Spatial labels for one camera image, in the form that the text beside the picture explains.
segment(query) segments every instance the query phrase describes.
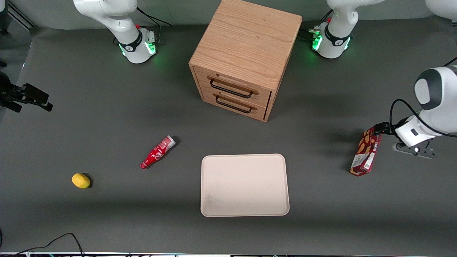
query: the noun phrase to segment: cable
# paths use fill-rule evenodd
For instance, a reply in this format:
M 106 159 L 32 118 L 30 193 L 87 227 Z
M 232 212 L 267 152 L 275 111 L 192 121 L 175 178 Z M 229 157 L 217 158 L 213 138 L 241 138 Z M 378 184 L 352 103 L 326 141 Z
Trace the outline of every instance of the cable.
M 302 35 L 300 35 L 300 34 L 297 34 L 297 36 L 299 36 L 299 37 L 301 37 L 301 38 L 303 38 L 303 39 L 305 39 L 305 40 L 311 40 L 310 38 L 305 37 L 305 36 L 302 36 Z
M 448 66 L 449 64 L 453 63 L 455 60 L 457 60 L 457 57 L 452 59 L 450 62 L 448 62 L 447 64 L 443 65 L 443 67 L 446 67 Z
M 323 17 L 322 19 L 320 19 L 321 21 L 324 21 L 325 19 L 327 19 L 327 17 L 333 12 L 333 9 L 331 9 L 329 12 L 327 12 Z
M 162 26 L 161 26 L 158 22 L 156 22 L 155 20 L 158 20 L 158 21 L 161 21 L 161 22 L 163 22 L 163 23 L 166 23 L 166 24 L 168 24 L 170 27 L 171 27 L 172 25 L 169 24 L 169 23 L 166 22 L 166 21 L 163 21 L 163 20 L 161 20 L 161 19 L 157 19 L 156 17 L 151 16 L 151 15 L 145 13 L 145 12 L 144 12 L 143 10 L 141 10 L 139 7 L 137 7 L 137 10 L 138 10 L 139 12 L 141 12 L 142 14 L 144 14 L 146 17 L 148 17 L 150 20 L 152 20 L 155 24 L 157 24 L 157 26 L 159 26 L 159 39 L 157 40 L 157 43 L 160 43 L 160 40 L 162 39 Z
M 417 118 L 420 122 L 422 122 L 422 124 L 424 124 L 424 125 L 425 125 L 428 129 L 430 129 L 431 131 L 433 131 L 433 132 L 435 132 L 435 133 L 437 133 L 437 134 L 446 136 L 446 137 L 457 138 L 457 135 L 445 134 L 445 133 L 443 133 L 443 132 L 441 132 L 441 131 L 438 131 L 438 130 L 436 130 L 436 129 L 430 127 L 427 123 L 425 123 L 425 122 L 419 117 L 419 115 L 416 113 L 416 111 L 415 111 L 415 110 L 414 110 L 405 100 L 403 100 L 403 99 L 397 99 L 397 100 L 395 100 L 395 101 L 392 103 L 392 105 L 390 106 L 390 113 L 389 113 L 389 128 L 390 128 L 390 132 L 393 133 L 398 139 L 400 139 L 400 138 L 398 137 L 397 133 L 396 133 L 395 130 L 394 130 L 394 126 L 392 125 L 392 112 L 393 112 L 393 107 L 395 106 L 395 104 L 396 104 L 397 102 L 402 102 L 402 103 L 404 103 L 404 104 L 410 109 L 410 111 L 414 114 L 414 116 L 416 116 L 416 118 Z
M 145 12 L 144 12 L 143 10 L 141 10 L 139 7 L 137 7 L 137 10 L 138 10 L 139 12 L 141 12 L 142 14 L 146 15 L 147 17 L 152 18 L 152 19 L 155 19 L 155 20 L 158 20 L 158 21 L 161 21 L 161 22 L 163 22 L 163 23 L 166 23 L 166 24 L 168 24 L 168 25 L 171 27 L 171 24 L 169 24 L 168 22 L 163 21 L 163 20 L 161 20 L 161 19 L 157 19 L 156 17 L 151 16 L 151 15 L 145 13 Z
M 66 235 L 71 235 L 71 236 L 74 238 L 74 240 L 76 241 L 76 244 L 78 244 L 78 248 L 79 248 L 79 250 L 80 250 L 81 256 L 84 257 L 84 253 L 83 253 L 84 251 L 83 251 L 83 249 L 81 248 L 81 244 L 80 244 L 80 242 L 78 241 L 78 239 L 76 238 L 76 236 L 75 236 L 73 233 L 66 233 L 66 234 L 63 234 L 63 235 L 61 235 L 61 236 L 55 238 L 54 240 L 50 241 L 50 242 L 49 242 L 47 245 L 45 245 L 45 246 L 37 246 L 37 247 L 33 247 L 33 248 L 30 248 L 30 249 L 27 249 L 27 250 L 23 250 L 23 251 L 18 252 L 17 254 L 10 255 L 9 257 L 16 257 L 16 256 L 19 256 L 19 255 L 22 254 L 22 253 L 30 252 L 31 250 L 46 248 L 46 247 L 50 246 L 52 243 L 54 243 L 57 239 L 60 239 L 60 238 L 62 238 L 62 237 L 64 237 L 64 236 L 66 236 Z

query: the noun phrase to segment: black metal handle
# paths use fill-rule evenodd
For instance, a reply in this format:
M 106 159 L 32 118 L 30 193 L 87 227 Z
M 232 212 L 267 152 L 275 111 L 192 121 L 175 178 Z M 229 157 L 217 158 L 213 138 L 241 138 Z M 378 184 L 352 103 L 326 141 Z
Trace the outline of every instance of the black metal handle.
M 214 79 L 211 79 L 211 81 L 209 82 L 209 84 L 211 85 L 212 88 L 219 89 L 221 91 L 224 91 L 224 92 L 227 92 L 227 93 L 230 93 L 230 94 L 242 97 L 242 98 L 250 98 L 252 96 L 252 93 L 254 93 L 253 91 L 251 91 L 248 95 L 243 95 L 238 92 L 231 91 L 231 90 L 225 89 L 223 87 L 213 85 L 213 82 L 214 82 Z
M 226 103 L 224 103 L 224 102 L 218 101 L 218 99 L 219 99 L 219 96 L 216 96 L 216 103 L 218 103 L 218 104 L 220 104 L 220 105 L 224 105 L 224 106 L 226 106 L 226 107 L 228 107 L 228 108 L 232 108 L 232 109 L 237 110 L 237 111 L 239 111 L 239 112 L 250 113 L 250 112 L 252 111 L 252 107 L 250 107 L 249 110 L 246 111 L 246 110 L 240 109 L 240 108 L 238 108 L 238 107 L 231 106 L 231 105 L 226 104 Z

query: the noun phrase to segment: red box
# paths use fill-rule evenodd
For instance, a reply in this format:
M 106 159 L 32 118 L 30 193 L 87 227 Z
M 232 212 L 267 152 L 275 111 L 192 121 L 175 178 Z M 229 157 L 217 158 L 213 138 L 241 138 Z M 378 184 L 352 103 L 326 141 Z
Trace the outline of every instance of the red box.
M 376 150 L 381 142 L 381 135 L 374 133 L 374 127 L 363 132 L 359 148 L 352 161 L 350 173 L 357 177 L 370 173 Z

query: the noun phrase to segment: plastic tray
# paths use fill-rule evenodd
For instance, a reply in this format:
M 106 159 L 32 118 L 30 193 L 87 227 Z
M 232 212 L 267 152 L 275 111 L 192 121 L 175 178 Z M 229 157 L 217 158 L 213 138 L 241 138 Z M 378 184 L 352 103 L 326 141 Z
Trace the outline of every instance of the plastic tray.
M 286 160 L 280 154 L 206 156 L 200 201 L 206 217 L 286 215 Z

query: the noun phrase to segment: yellow lemon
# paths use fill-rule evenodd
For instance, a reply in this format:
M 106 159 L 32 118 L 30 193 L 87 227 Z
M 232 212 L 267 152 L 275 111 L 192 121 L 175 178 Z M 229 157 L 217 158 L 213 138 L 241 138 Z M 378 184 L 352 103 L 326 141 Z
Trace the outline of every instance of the yellow lemon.
M 79 188 L 88 188 L 90 186 L 89 178 L 81 173 L 76 173 L 71 178 L 71 182 Z

